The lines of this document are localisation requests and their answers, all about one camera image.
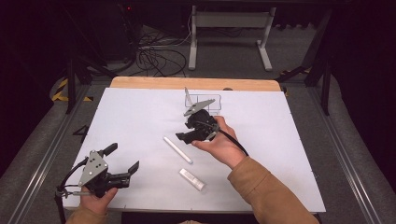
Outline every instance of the gray carpet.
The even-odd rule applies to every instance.
[[[227,77],[273,79],[280,71],[290,70],[300,65],[306,49],[313,37],[312,28],[287,28],[279,31],[273,28],[267,43],[267,52],[274,67],[273,72],[265,72],[260,54],[256,49],[256,36],[261,31],[244,31],[239,37],[231,38],[216,32],[200,33],[198,42],[197,66],[194,71],[185,69],[186,77]],[[189,56],[189,44],[172,47]],[[177,69],[174,65],[165,66],[163,71],[172,72]],[[120,73],[128,76],[139,71],[136,65]],[[148,76],[156,75],[155,71],[148,72]],[[357,195],[352,190],[350,179],[335,153],[334,141],[323,121],[321,111],[312,98],[312,92],[320,90],[306,88],[301,82],[304,75],[292,78],[283,87],[289,90],[287,97],[290,110],[297,129],[304,144],[313,171],[318,175],[318,187],[325,203],[327,212],[319,214],[323,223],[396,223],[396,196],[388,182],[382,176],[370,156],[366,146],[361,141],[351,122],[347,110],[341,100],[336,81],[332,80],[330,96],[330,117],[336,131],[340,133],[342,144],[347,155],[356,168],[368,197],[378,214],[377,222],[368,222],[361,210]],[[64,133],[64,139],[56,149],[56,157],[45,174],[44,181],[36,195],[32,196],[32,203],[27,204],[26,213],[21,216],[20,223],[59,223],[56,204],[53,201],[55,187],[60,184],[65,174],[71,169],[81,146],[81,136],[73,132],[84,125],[90,125],[95,109],[105,87],[108,87],[108,77],[94,77],[87,96],[93,96],[92,102],[82,102],[76,113],[70,118],[66,116],[67,102],[55,102],[53,108],[44,117],[35,131],[24,144],[14,162],[0,179],[0,223],[8,223],[16,209],[29,182],[40,166],[41,159],[46,155],[53,138],[61,127],[65,118],[70,118],[70,124]],[[120,212],[110,212],[109,223],[121,223]]]

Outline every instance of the metal frame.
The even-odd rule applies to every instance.
[[[49,148],[44,155],[43,159],[41,160],[40,164],[38,165],[37,169],[35,170],[26,191],[23,193],[17,207],[15,208],[11,218],[8,221],[8,224],[18,224],[22,223],[26,214],[28,213],[30,206],[35,199],[38,191],[43,184],[47,173],[50,171],[50,167],[55,160],[56,154],[58,153],[62,141],[64,140],[64,135],[75,116],[76,111],[78,110],[79,105],[83,102],[83,99],[88,91],[89,86],[84,85],[78,91],[78,99],[76,105],[71,109],[69,114],[64,116],[64,120],[56,133],[55,137],[53,138]]]
[[[334,125],[332,124],[331,118],[322,110],[320,97],[315,88],[308,88],[308,93],[311,99],[314,101],[315,106],[318,109],[319,114],[322,117],[323,122],[325,123],[327,130],[332,138],[332,142],[334,143],[334,153],[337,156],[338,161],[340,162],[341,167],[346,175],[346,179],[351,187],[353,193],[355,194],[356,200],[358,201],[359,206],[361,207],[361,211],[363,212],[364,217],[366,218],[367,223],[372,224],[380,224],[381,219],[378,216],[378,213],[375,211],[374,205],[372,204],[369,195],[363,183],[361,181],[361,177],[356,171],[355,167],[350,160],[347,150],[344,147],[344,144],[339,136],[339,133],[336,131]]]
[[[191,47],[189,69],[194,70],[197,58],[197,27],[250,27],[265,28],[262,39],[257,41],[262,63],[265,71],[272,71],[272,65],[265,49],[265,44],[270,34],[271,25],[275,16],[275,7],[271,7],[269,12],[203,12],[197,11],[196,6],[192,6],[191,12]]]

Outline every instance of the white tabletop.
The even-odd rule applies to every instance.
[[[281,91],[198,91],[190,94],[221,95],[220,115],[236,130],[250,157],[263,164],[301,200],[310,212],[325,212],[318,185]],[[233,189],[231,170],[211,155],[179,141],[185,133],[184,90],[107,88],[93,118],[75,165],[112,143],[119,148],[104,157],[111,174],[126,173],[136,161],[138,171],[131,186],[120,189],[110,209],[122,211],[251,212]],[[192,160],[188,164],[163,141],[167,136]],[[188,170],[206,186],[198,191],[178,173]],[[67,184],[77,184],[82,168]],[[64,199],[65,208],[76,208],[79,197]]]

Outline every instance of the hand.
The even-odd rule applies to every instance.
[[[89,191],[85,186],[82,187],[82,191]],[[89,196],[81,196],[81,206],[90,209],[98,215],[105,215],[107,213],[107,206],[111,200],[116,196],[118,189],[110,189],[102,198],[96,197],[94,194]]]
[[[224,117],[215,116],[214,118],[224,132],[237,140],[235,131],[225,123]],[[211,142],[192,141],[191,144],[203,151],[207,151],[231,169],[246,157],[245,153],[222,133],[217,133]]]

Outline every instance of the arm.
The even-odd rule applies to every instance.
[[[249,157],[233,168],[228,179],[260,223],[318,223],[293,192]]]
[[[107,206],[116,196],[118,189],[110,189],[102,198],[95,195],[80,196],[78,209],[67,219],[66,224],[105,224],[107,223]]]
[[[223,117],[215,117],[215,120],[224,132],[236,139],[235,131]],[[232,169],[228,179],[252,206],[260,223],[318,223],[285,185],[265,167],[245,156],[224,134],[218,133],[211,142],[193,141],[192,144]]]

